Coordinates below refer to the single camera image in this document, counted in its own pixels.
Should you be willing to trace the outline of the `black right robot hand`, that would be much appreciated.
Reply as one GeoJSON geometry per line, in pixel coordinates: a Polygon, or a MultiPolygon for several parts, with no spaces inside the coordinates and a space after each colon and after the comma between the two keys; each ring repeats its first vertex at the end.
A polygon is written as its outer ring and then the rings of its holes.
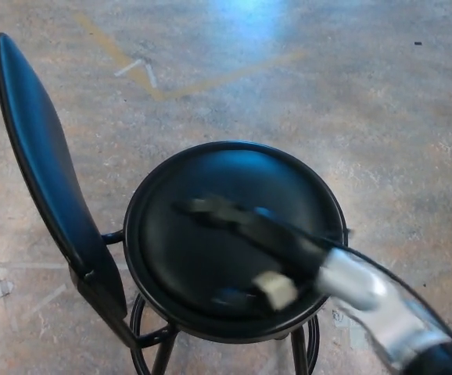
{"type": "Polygon", "coordinates": [[[204,227],[221,228],[243,238],[283,266],[282,273],[264,271],[253,278],[264,304],[273,311],[294,303],[301,290],[315,287],[333,249],[329,239],[286,223],[265,208],[247,209],[223,197],[175,202],[174,209],[204,227]]]}

